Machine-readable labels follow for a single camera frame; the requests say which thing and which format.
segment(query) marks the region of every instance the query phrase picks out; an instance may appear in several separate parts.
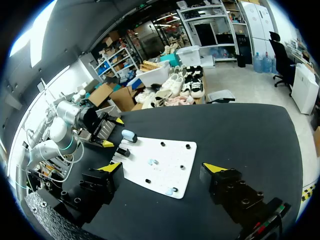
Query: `black office chair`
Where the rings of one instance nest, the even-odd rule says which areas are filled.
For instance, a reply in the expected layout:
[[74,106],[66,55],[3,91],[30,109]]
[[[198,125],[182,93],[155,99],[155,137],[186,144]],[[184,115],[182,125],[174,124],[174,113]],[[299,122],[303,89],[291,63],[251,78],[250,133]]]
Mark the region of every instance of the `black office chair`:
[[278,86],[278,84],[284,83],[290,90],[290,97],[291,97],[291,88],[290,85],[293,86],[294,80],[295,80],[295,73],[296,73],[296,67],[293,66],[295,63],[288,58],[285,46],[283,46],[280,41],[279,34],[270,31],[271,39],[269,39],[271,46],[273,48],[276,63],[275,68],[278,71],[280,75],[274,75],[273,79],[280,78],[281,80],[274,84],[275,87]]

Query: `trash can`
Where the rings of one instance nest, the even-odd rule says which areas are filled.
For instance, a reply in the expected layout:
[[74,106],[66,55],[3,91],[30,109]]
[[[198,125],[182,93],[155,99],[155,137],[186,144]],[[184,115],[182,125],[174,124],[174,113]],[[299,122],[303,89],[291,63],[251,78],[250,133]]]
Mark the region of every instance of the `trash can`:
[[246,57],[242,55],[236,55],[236,60],[238,62],[239,68],[245,68],[246,67]]

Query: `black table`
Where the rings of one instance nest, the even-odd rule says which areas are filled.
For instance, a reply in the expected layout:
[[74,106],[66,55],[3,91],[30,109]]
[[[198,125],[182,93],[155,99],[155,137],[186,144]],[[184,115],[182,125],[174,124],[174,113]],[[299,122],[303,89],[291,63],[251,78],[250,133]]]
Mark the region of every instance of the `black table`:
[[[182,199],[174,199],[124,180],[110,205],[103,205],[82,228],[108,240],[235,239],[241,226],[221,205],[214,205],[199,180],[203,162],[235,168],[264,202],[278,197],[292,207],[284,230],[294,224],[303,185],[302,158],[294,125],[287,111],[266,104],[204,104],[124,112],[125,128],[140,137],[197,144]],[[123,127],[110,140],[118,145]],[[74,165],[63,185],[74,186],[87,168],[106,166],[116,148],[86,144],[84,159]]]

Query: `ceiling light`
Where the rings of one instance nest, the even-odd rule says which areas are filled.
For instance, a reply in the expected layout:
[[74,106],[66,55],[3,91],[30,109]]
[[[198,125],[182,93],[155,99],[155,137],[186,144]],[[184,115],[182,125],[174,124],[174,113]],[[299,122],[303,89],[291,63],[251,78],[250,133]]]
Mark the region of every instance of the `ceiling light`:
[[176,15],[176,14],[177,14],[177,13],[172,13],[172,14],[170,14],[170,15],[160,17],[160,18],[157,19],[157,21],[159,21],[159,20],[161,20],[161,19],[165,19],[165,18],[170,17],[170,16],[172,16],[172,15]]
[[30,36],[30,60],[33,68],[42,59],[42,46],[50,15],[57,3],[52,1],[34,20]]
[[175,20],[171,20],[171,21],[168,21],[167,24],[175,22],[175,21],[179,21],[179,20],[180,20],[180,18],[179,19],[175,19]]
[[31,34],[31,29],[26,31],[15,41],[10,51],[10,57],[16,52],[18,52],[20,49],[22,49],[25,45],[27,45],[27,43],[30,40],[30,34]]
[[167,25],[167,24],[156,24],[156,26],[164,26],[164,27],[170,27],[171,25]]

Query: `white refrigerator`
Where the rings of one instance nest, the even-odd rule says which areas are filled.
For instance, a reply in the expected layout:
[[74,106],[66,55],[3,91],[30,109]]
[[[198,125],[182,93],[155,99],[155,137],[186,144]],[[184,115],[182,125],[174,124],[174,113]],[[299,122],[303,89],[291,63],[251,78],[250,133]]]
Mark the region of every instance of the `white refrigerator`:
[[254,55],[259,53],[260,56],[265,56],[267,52],[269,57],[274,58],[275,52],[269,42],[269,32],[274,32],[274,26],[267,8],[246,1],[239,3],[245,12],[244,17],[251,33]]

